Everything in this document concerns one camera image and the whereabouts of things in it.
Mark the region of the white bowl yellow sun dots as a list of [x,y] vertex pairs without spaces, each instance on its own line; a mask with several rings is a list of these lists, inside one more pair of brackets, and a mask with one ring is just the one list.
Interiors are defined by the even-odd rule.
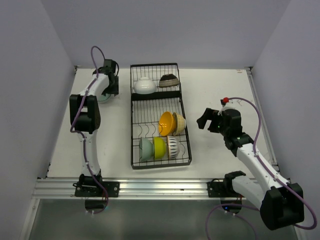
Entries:
[[185,128],[187,126],[187,122],[186,122],[186,119],[182,115],[180,115],[176,112],[173,113],[173,118],[175,121],[175,129],[172,134],[174,136],[177,136],[185,130]]

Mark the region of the pale green celadon bowl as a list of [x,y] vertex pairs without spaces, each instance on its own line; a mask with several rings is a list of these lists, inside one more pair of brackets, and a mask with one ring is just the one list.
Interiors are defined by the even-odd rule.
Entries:
[[106,94],[106,95],[100,95],[99,97],[97,97],[97,102],[99,104],[105,104],[107,103],[107,101],[110,99],[112,95],[111,94]]

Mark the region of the orange yellow bowl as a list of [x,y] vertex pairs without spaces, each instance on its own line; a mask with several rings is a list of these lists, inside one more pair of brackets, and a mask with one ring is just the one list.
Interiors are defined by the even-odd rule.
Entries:
[[158,131],[161,136],[168,136],[175,130],[176,123],[173,114],[169,111],[164,112],[158,121]]

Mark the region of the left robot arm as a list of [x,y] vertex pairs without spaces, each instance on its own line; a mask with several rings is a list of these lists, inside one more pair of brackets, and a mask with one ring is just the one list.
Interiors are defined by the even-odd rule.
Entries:
[[82,151],[81,185],[92,196],[103,193],[101,168],[98,161],[97,134],[101,125],[99,101],[119,93],[119,65],[105,59],[93,73],[90,83],[78,94],[69,97],[70,132],[78,134]]

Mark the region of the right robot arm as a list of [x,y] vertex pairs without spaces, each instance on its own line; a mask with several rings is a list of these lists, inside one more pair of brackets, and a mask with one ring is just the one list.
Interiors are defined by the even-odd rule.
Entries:
[[235,109],[223,111],[206,108],[197,119],[199,129],[210,121],[208,131],[221,134],[225,146],[252,173],[257,182],[242,171],[227,173],[223,180],[223,192],[227,196],[240,194],[258,210],[265,226],[270,230],[287,227],[305,219],[303,190],[297,183],[289,183],[258,150],[254,140],[243,131],[241,113]]

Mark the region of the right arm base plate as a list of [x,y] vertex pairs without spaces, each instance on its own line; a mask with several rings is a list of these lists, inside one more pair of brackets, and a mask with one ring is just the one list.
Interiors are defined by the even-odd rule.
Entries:
[[223,181],[213,178],[206,183],[209,198],[238,198],[239,194],[226,189]]

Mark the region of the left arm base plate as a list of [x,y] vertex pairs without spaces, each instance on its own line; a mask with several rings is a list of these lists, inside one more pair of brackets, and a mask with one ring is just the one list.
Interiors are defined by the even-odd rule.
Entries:
[[[109,198],[117,198],[119,196],[119,191],[120,191],[119,182],[103,181],[100,184],[106,190]],[[99,197],[106,196],[103,189],[96,182],[85,183],[85,184],[80,184],[79,182],[77,182],[77,183],[74,183],[72,186],[75,187],[74,195],[76,197],[99,198]]]

